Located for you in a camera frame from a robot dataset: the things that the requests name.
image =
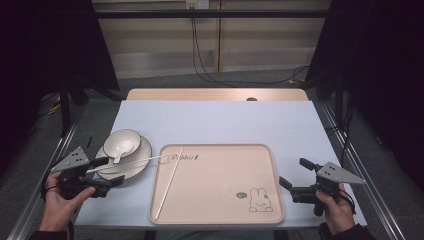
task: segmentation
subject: chopstick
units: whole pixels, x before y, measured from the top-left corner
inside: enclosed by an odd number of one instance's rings
[[[177,171],[178,164],[180,163],[180,158],[181,158],[181,154],[183,153],[183,150],[184,150],[184,147],[181,148],[181,152],[180,152],[180,155],[178,156],[177,163],[175,164],[174,171],[172,172],[171,179],[169,180],[168,186],[166,187],[165,194],[163,195],[162,201],[160,203],[158,213],[156,214],[156,219],[159,218],[159,214],[162,211],[163,203],[165,202],[166,196],[168,195],[169,187],[171,186],[172,180],[174,179],[174,175],[175,175],[175,172]]]
[[[166,156],[166,155],[160,155],[160,156],[151,157],[151,158],[144,158],[144,159],[135,160],[135,161],[132,161],[132,162],[127,162],[127,163],[120,163],[119,165],[114,165],[114,166],[90,169],[86,173],[92,173],[92,172],[102,171],[102,170],[106,170],[106,169],[111,169],[111,168],[115,168],[115,167],[118,167],[118,166],[127,165],[127,164],[130,164],[130,163],[150,161],[152,159],[161,158],[161,157],[164,157],[164,156]]]

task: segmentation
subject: table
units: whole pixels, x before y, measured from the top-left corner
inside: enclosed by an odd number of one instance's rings
[[[247,98],[259,101],[246,102]],[[122,102],[111,132],[123,128],[137,130],[146,137],[154,156],[170,143],[266,144],[273,151],[278,174],[294,186],[309,186],[315,182],[315,175],[298,164],[300,157],[322,165],[328,161],[338,162],[312,102],[298,89],[136,89]],[[147,230],[172,228],[155,225],[149,220],[154,176],[155,165],[151,162],[142,174],[112,189],[106,198],[87,200],[75,225]],[[346,190],[353,195],[349,186]],[[281,193],[286,215],[272,228],[311,227],[324,221],[313,215],[313,205],[293,203],[288,191],[282,189]],[[359,206],[355,221],[367,224]],[[201,230],[252,226],[178,227]]]

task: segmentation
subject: white spoon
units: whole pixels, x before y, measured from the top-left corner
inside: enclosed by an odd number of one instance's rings
[[[121,155],[119,155],[118,157],[113,159],[113,164],[118,164],[121,161],[122,155],[124,155],[126,152],[130,151],[132,148],[133,148],[132,143],[127,143],[127,144],[123,145],[123,147],[122,147],[123,152],[121,153]]]

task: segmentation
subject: wall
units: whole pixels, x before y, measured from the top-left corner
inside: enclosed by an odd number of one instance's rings
[[[180,0],[93,0],[96,10],[185,9]],[[210,9],[326,10],[329,0],[210,0]],[[118,78],[193,73],[190,19],[100,19]],[[309,65],[324,19],[196,19],[208,72]]]

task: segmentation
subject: black sleeve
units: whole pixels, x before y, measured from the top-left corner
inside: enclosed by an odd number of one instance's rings
[[[66,240],[68,234],[66,231],[61,232],[43,232],[35,231],[31,234],[28,240]]]
[[[319,236],[324,240],[376,240],[370,232],[360,224],[353,226],[342,233],[331,236],[327,223],[322,223],[318,227]]]
[[[333,240],[349,239],[376,240],[366,228],[362,227],[359,224],[356,224],[351,229],[333,236]]]

